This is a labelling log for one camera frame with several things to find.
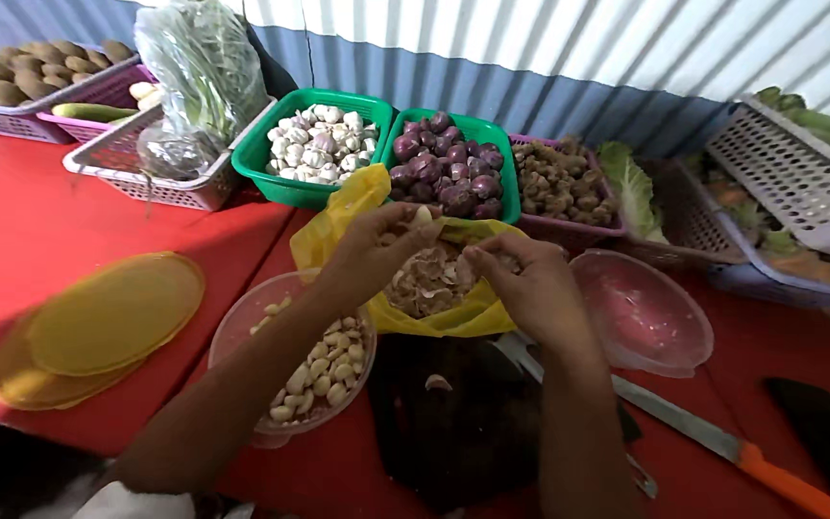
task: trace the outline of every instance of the plastic basket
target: plastic basket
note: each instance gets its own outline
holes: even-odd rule
[[[356,111],[365,122],[375,123],[380,136],[376,141],[373,161],[379,159],[393,123],[394,111],[388,102],[356,93],[303,88],[285,95],[265,118],[245,134],[232,154],[232,165],[240,174],[251,178],[268,200],[303,209],[321,210],[329,202],[329,195],[339,190],[338,185],[313,184],[265,173],[265,166],[271,158],[269,130],[284,117],[291,117],[297,110],[306,110],[312,104],[338,106],[345,112]]]
[[[830,254],[830,146],[747,97],[707,150],[805,246]]]
[[[92,98],[86,102],[96,104],[107,104],[116,108],[136,108],[136,100],[130,95],[130,85],[140,81],[155,83],[155,77],[146,69],[145,65],[136,65],[126,68],[117,73],[118,77],[112,83],[116,85],[111,90],[104,90],[97,99]],[[75,140],[85,143],[102,133],[113,128],[116,124],[98,123],[96,121],[85,121],[72,117],[61,117],[51,112],[39,112],[37,118],[41,121],[49,121],[59,125],[66,133],[75,137]]]
[[[715,288],[792,307],[830,307],[830,284],[818,283],[784,274],[771,267],[755,246],[744,236],[729,214],[717,204],[696,176],[682,162],[675,161],[685,178],[699,194],[699,200],[732,236],[750,263],[712,265],[708,269]]]
[[[392,143],[393,139],[402,135],[403,124],[407,121],[420,121],[421,117],[431,117],[434,113],[434,110],[428,110],[427,108],[409,108],[409,110],[399,113],[396,122],[393,123],[393,129],[389,132],[387,142]],[[517,194],[517,176],[514,174],[514,158],[511,154],[511,141],[508,139],[508,134],[504,133],[504,130],[498,124],[475,117],[451,113],[450,118],[454,120],[454,125],[460,128],[463,137],[467,140],[476,139],[479,144],[491,142],[498,146],[501,156],[504,157],[500,172],[501,187],[504,188],[504,193],[501,195],[501,206],[503,208],[501,221],[514,224],[521,216],[521,200]],[[386,145],[380,161],[386,166],[386,169],[392,169],[393,166],[399,164],[396,154],[393,153],[392,144]]]
[[[88,79],[61,88],[52,94],[25,106],[0,106],[0,135],[20,136],[44,142],[65,144],[75,141],[58,124],[41,121],[39,112],[50,112],[54,104],[63,102],[98,102],[112,99],[116,93],[127,93],[128,72],[139,63],[139,54],[111,65]]]
[[[715,263],[748,261],[732,231],[727,229],[701,199],[701,192],[679,165],[668,160],[636,159],[652,178],[653,201],[661,210],[662,230],[674,245],[637,238],[627,233],[611,248],[654,267],[697,268]]]
[[[517,134],[510,134],[508,138],[511,139],[512,144],[528,144],[533,140],[538,140],[551,148],[562,149],[558,140],[549,138],[537,138],[536,136]],[[588,169],[600,169],[598,160],[591,151],[588,152],[587,160]],[[602,198],[613,198],[613,193],[610,191],[610,185],[608,185],[606,179],[603,179],[597,185],[596,190]],[[554,218],[544,218],[533,214],[521,213],[515,226],[527,233],[530,237],[558,243],[565,247],[566,250],[572,252],[593,247],[605,238],[626,234],[626,225],[623,224],[623,219],[619,214],[610,223],[610,227],[597,227],[594,225],[566,222]]]
[[[140,200],[217,210],[232,193],[239,177],[232,169],[232,147],[251,131],[275,105],[271,98],[268,106],[258,114],[233,141],[230,149],[213,162],[213,165],[195,180],[178,181],[167,178],[150,178],[141,173],[142,163],[136,152],[139,133],[150,124],[162,119],[162,106],[157,105],[134,115],[126,123],[114,126],[63,157],[63,167],[73,173],[97,176],[113,185],[123,194]]]

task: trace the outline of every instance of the wall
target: wall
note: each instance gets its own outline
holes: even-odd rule
[[[227,3],[243,9],[243,0]],[[271,58],[300,87],[463,112],[517,133],[619,138],[646,154],[674,154],[699,147],[725,121],[727,101],[771,84],[830,113],[830,0],[244,4]],[[0,45],[132,41],[137,8],[0,0]]]

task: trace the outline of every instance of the green basket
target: green basket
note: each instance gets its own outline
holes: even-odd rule
[[[396,154],[393,153],[393,140],[402,135],[403,124],[407,121],[421,121],[421,117],[431,118],[434,112],[434,110],[428,110],[427,108],[409,108],[409,110],[404,110],[396,116],[396,122],[393,123],[393,129],[389,130],[386,147],[383,149],[383,157],[380,160],[387,170],[399,164]],[[504,164],[500,172],[501,187],[504,188],[504,193],[501,195],[501,221],[514,224],[521,216],[521,202],[517,194],[517,176],[514,174],[514,159],[511,154],[511,141],[508,140],[508,134],[504,133],[504,130],[498,124],[475,117],[451,113],[450,118],[454,120],[456,127],[463,132],[465,139],[475,138],[479,144],[491,142],[498,146],[501,156],[504,157]]]
[[[363,117],[365,124],[376,123],[380,137],[376,141],[373,161],[379,160],[389,138],[390,125],[393,124],[394,109],[388,102],[356,93],[303,88],[285,95],[245,135],[232,153],[232,166],[242,175],[251,178],[265,198],[272,202],[322,210],[329,201],[329,195],[339,190],[338,185],[312,184],[265,173],[265,165],[271,160],[269,130],[284,117],[293,117],[297,110],[306,110],[312,104],[338,106],[345,112],[356,111]]]

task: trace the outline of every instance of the orange handle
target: orange handle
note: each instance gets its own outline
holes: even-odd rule
[[[830,496],[790,472],[767,463],[761,449],[754,443],[742,442],[739,468],[807,511],[830,519]]]

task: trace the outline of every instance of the red table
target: red table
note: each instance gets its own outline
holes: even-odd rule
[[[288,223],[250,285],[294,270],[289,239],[312,217],[300,210]],[[713,356],[692,379],[617,371],[722,428],[758,443],[780,466],[824,488],[786,419],[760,386],[786,376],[830,391],[830,322],[819,312],[790,309],[712,290],[698,275],[673,275],[707,312],[716,333]],[[207,371],[201,360],[189,383]],[[629,451],[659,483],[652,517],[806,518],[741,471],[678,432],[627,406],[645,437]],[[303,517],[431,517],[414,492],[390,480],[376,450],[366,391],[324,426],[291,438],[278,450],[243,448],[218,490],[261,509]],[[470,507],[468,517],[537,514],[537,494],[524,489]]]
[[[0,406],[0,424],[116,455],[179,390],[294,209],[259,203],[251,190],[214,213],[147,207],[97,178],[65,171],[61,160],[71,149],[0,136],[0,340],[26,309],[132,254],[174,250],[207,278],[191,322],[120,384],[64,411]]]

